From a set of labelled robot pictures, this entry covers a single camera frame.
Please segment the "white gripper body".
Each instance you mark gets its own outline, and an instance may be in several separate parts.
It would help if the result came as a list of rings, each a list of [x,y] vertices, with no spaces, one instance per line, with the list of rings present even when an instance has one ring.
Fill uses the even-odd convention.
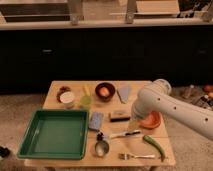
[[[131,107],[131,115],[135,119],[144,119],[150,112],[150,106],[140,100],[136,99]]]

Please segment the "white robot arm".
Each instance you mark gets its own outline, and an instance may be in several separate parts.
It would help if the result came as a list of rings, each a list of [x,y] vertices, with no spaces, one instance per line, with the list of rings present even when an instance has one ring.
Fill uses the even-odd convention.
[[[134,119],[144,119],[152,111],[166,114],[213,141],[213,111],[171,96],[172,87],[165,79],[148,83],[137,93],[131,106]]]

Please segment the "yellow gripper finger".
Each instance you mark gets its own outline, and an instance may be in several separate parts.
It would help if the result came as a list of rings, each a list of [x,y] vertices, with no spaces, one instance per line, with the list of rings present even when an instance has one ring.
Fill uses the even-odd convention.
[[[137,119],[131,119],[129,121],[127,131],[132,133],[133,131],[137,130],[139,128],[139,121]]]

